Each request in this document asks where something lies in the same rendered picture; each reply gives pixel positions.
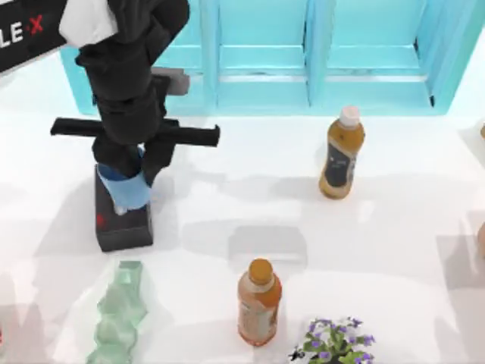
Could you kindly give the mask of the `blue bottle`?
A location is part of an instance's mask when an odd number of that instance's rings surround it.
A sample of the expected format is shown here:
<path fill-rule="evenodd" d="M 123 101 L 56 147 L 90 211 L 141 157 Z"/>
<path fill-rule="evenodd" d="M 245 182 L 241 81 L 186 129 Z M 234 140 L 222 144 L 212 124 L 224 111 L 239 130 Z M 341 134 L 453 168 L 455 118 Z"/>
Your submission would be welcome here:
<path fill-rule="evenodd" d="M 141 209 L 149 203 L 151 188 L 142 170 L 133 177 L 126 177 L 108 165 L 98 163 L 95 168 L 118 215 Z"/>

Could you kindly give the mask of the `black box with red mark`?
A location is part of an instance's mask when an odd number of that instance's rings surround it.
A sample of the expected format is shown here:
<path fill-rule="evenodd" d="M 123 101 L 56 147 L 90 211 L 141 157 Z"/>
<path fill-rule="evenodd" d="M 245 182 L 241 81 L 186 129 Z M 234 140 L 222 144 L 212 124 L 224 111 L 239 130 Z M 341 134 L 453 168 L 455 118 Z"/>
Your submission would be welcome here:
<path fill-rule="evenodd" d="M 105 253 L 151 246 L 154 240 L 150 201 L 141 209 L 118 215 L 96 169 L 95 233 Z"/>

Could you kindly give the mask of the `orange bottle with orange cap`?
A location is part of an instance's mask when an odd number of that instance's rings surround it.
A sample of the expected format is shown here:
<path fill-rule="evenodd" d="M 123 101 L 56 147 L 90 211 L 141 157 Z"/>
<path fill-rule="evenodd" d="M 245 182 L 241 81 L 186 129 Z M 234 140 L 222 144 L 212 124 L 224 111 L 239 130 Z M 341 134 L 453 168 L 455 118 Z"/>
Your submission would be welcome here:
<path fill-rule="evenodd" d="M 272 264 L 263 258 L 251 261 L 238 282 L 238 322 L 240 337 L 254 347 L 261 347 L 277 332 L 278 311 L 283 294 Z"/>

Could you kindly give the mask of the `brown bottle with white cap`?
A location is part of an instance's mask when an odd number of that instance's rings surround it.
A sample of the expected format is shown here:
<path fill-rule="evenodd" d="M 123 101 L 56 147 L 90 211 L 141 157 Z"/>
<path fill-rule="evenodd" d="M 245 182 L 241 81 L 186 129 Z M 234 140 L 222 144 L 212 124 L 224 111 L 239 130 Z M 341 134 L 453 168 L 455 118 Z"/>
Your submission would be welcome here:
<path fill-rule="evenodd" d="M 319 190 L 331 199 L 344 199 L 352 188 L 355 164 L 365 140 L 365 129 L 356 106 L 344 106 L 327 131 L 327 157 Z"/>

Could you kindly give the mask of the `pale grey rounded box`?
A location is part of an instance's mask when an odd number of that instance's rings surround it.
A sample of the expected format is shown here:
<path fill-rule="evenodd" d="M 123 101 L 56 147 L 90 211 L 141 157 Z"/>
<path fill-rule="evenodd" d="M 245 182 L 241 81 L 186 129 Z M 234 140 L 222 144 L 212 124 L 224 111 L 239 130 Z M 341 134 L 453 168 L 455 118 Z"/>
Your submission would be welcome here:
<path fill-rule="evenodd" d="M 152 76 L 162 95 L 184 96 L 189 92 L 190 77 L 182 68 L 154 67 Z"/>

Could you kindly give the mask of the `light blue rack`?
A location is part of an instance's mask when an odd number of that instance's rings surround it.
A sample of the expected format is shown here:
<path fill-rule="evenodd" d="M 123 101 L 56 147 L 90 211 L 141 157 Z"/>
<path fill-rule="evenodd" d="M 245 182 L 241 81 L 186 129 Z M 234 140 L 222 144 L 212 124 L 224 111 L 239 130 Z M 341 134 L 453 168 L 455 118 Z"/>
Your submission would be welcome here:
<path fill-rule="evenodd" d="M 485 0 L 189 0 L 157 60 L 192 78 L 172 115 L 443 115 Z"/>

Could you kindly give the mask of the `plant with purple flowers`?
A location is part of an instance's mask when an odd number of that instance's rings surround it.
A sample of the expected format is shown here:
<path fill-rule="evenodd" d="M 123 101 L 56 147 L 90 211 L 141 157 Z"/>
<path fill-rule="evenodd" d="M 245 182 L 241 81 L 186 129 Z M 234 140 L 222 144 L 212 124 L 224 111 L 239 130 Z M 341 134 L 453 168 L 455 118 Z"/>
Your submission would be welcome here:
<path fill-rule="evenodd" d="M 361 333 L 362 324 L 352 316 L 312 319 L 288 354 L 287 364 L 374 364 L 368 348 L 376 340 L 372 334 Z"/>

